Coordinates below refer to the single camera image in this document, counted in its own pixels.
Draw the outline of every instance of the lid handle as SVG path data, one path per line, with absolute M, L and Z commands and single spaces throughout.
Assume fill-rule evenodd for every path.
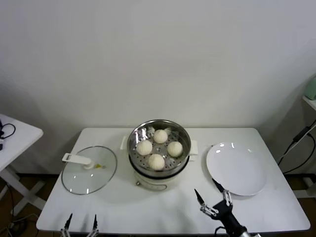
M 83 164 L 85 169 L 91 169 L 94 167 L 94 162 L 90 158 L 77 156 L 70 153 L 66 153 L 61 160 L 64 162 Z

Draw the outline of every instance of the white table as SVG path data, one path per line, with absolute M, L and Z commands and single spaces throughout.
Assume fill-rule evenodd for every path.
M 0 177 L 24 196 L 24 198 L 14 207 L 14 215 L 17 215 L 27 203 L 42 210 L 45 201 L 34 194 L 42 188 L 44 182 L 39 181 L 31 190 L 28 190 L 19 182 L 19 177 L 8 167 L 8 165 L 42 137 L 43 131 L 37 127 L 33 127 L 5 115 L 0 114 L 0 119 L 3 125 L 11 123 L 16 127 L 15 133 L 4 140 L 3 149 L 0 151 Z M 3 128 L 3 131 L 5 132 L 4 135 L 7 136 L 13 129 L 11 126 L 6 126 Z M 6 190 L 7 188 L 5 187 L 0 193 L 0 197 L 4 195 Z
M 128 128 L 86 128 L 72 153 L 89 146 L 106 146 L 118 157 L 112 180 L 99 191 L 79 196 L 69 193 L 59 176 L 37 221 L 37 228 L 59 231 L 73 213 L 69 230 L 90 232 L 94 215 L 98 229 L 111 234 L 212 234 L 219 221 L 200 212 L 196 188 L 207 204 L 222 200 L 205 168 L 205 155 L 212 144 L 240 142 L 260 152 L 267 172 L 267 183 L 254 197 L 233 196 L 233 214 L 250 232 L 307 230 L 310 223 L 281 170 L 257 130 L 253 128 L 188 128 L 197 140 L 199 155 L 189 162 L 179 185 L 168 191 L 154 192 L 135 185 L 127 151 L 120 150 Z

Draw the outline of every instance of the floor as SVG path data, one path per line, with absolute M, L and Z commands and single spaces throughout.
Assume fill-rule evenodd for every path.
M 45 186 L 37 193 L 37 195 L 44 199 L 47 200 L 57 178 L 38 178 L 38 177 L 22 177 L 21 182 L 27 187 L 31 188 L 36 184 L 38 180 L 43 180 L 46 184 Z M 291 185 L 292 189 L 294 190 L 299 190 L 299 189 L 304 189 L 305 184 L 302 180 L 299 178 L 288 178 L 287 179 L 289 184 Z M 5 182 L 0 179 L 0 190 L 5 186 Z M 13 201 L 14 203 L 17 203 L 19 200 L 22 199 L 22 196 L 15 191 L 14 189 L 12 190 L 13 194 Z M 271 233 L 271 234 L 261 234 L 263 237 L 315 237 L 316 236 L 316 199 L 314 198 L 308 198 L 308 199 L 300 199 L 299 200 L 302 208 L 304 209 L 308 219 L 310 220 L 311 223 L 311 228 L 308 231 L 305 232 L 297 232 L 297 233 Z M 3 227 L 8 226 L 8 224 L 11 221 L 11 211 L 12 208 L 12 201 L 11 201 L 11 196 L 10 192 L 6 192 L 5 196 L 0 200 L 0 230 Z M 40 214 L 40 210 L 38 210 L 36 207 L 28 204 L 23 211 L 15 217 L 15 220 L 18 219 L 19 217 L 25 217 L 31 213 L 34 213 L 36 215 Z M 36 229 L 36 217 L 31 216 L 28 218 L 28 224 L 25 229 L 25 231 L 19 235 L 20 237 L 58 237 L 60 236 L 59 233 L 52 233 L 52 232 L 42 232 L 42 231 L 37 231 Z M 0 237 L 6 237 L 7 236 L 7 231 L 3 231 L 0 233 Z

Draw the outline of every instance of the white plate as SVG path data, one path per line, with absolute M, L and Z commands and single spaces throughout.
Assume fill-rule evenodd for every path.
M 239 143 L 216 144 L 207 153 L 206 165 L 211 176 L 233 194 L 252 196 L 266 183 L 259 157 Z

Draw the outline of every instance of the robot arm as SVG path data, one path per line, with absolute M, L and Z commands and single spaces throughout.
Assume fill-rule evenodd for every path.
M 223 223 L 227 234 L 230 237 L 252 237 L 245 226 L 242 226 L 232 213 L 233 202 L 231 194 L 225 190 L 219 183 L 213 180 L 218 190 L 223 194 L 223 200 L 213 207 L 205 204 L 200 194 L 195 190 L 197 200 L 201 205 L 200 211 L 209 216 L 213 220 L 219 220 Z
M 60 230 L 62 237 L 70 237 L 68 228 L 70 226 L 70 222 L 71 222 L 72 217 L 73 217 L 73 214 L 71 213 L 69 219 L 66 221 L 64 228 Z M 87 235 L 87 237 L 95 237 L 98 234 L 99 234 L 99 230 L 98 230 L 97 215 L 95 215 L 92 231 Z

